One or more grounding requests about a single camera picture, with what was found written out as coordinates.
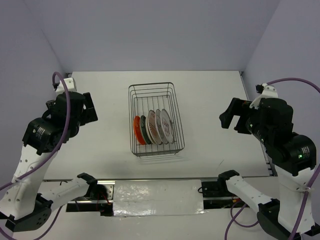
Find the white plate red characters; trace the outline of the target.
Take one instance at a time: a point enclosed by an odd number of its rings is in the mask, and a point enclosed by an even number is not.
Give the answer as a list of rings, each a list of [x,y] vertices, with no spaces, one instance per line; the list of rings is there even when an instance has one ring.
[[[164,132],[166,140],[170,143],[174,143],[174,135],[172,132],[172,123],[168,112],[163,108],[160,113],[161,126]]]

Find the white plate green rim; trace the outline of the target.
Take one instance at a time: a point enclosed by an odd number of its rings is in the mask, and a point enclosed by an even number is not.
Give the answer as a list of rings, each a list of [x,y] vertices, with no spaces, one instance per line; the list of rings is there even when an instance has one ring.
[[[166,139],[165,137],[165,133],[163,131],[163,128],[162,128],[162,122],[161,122],[161,111],[159,109],[157,109],[155,111],[155,123],[156,123],[156,129],[157,129],[157,132],[158,132],[158,135],[162,141],[163,144],[168,144],[168,140]]]

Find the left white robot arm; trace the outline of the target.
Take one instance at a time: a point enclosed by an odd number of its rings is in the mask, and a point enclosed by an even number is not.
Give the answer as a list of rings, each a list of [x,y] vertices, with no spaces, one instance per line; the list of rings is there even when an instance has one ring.
[[[40,186],[62,144],[75,137],[81,126],[98,120],[90,93],[60,93],[46,103],[42,117],[25,131],[21,157],[10,187],[0,201],[0,217],[13,233],[39,229],[51,213],[77,198],[108,200],[112,193],[87,173],[40,192]]]

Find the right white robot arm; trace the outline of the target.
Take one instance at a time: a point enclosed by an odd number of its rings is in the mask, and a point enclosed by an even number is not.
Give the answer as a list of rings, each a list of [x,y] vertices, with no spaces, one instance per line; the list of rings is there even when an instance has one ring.
[[[277,171],[279,199],[255,189],[235,170],[221,173],[216,181],[202,182],[198,189],[205,198],[240,198],[256,213],[261,228],[278,240],[299,240],[303,234],[315,236],[320,232],[313,219],[310,192],[317,171],[317,149],[309,137],[293,131],[293,112],[279,98],[262,98],[258,108],[233,98],[219,116],[224,129],[237,116],[234,129],[253,135],[264,145]]]

